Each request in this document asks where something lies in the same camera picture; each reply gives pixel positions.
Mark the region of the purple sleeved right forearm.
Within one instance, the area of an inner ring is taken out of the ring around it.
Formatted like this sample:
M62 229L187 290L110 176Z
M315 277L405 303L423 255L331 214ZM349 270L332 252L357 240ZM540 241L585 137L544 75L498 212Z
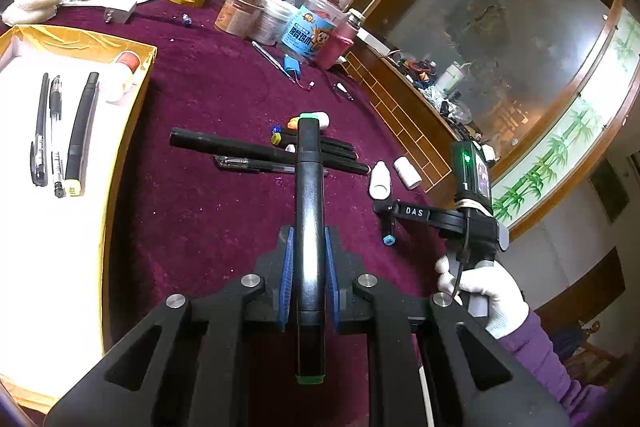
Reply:
M605 387L582 385L570 377L533 311L518 329L501 335L498 341L562 405L570 425L582 425L604 401Z

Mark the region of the white gloved right hand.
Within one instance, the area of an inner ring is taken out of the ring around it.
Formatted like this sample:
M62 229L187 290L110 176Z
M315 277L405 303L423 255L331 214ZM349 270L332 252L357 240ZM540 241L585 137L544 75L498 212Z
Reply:
M518 284L498 261L461 272L459 289L488 300L487 332L496 339L514 333L529 314Z

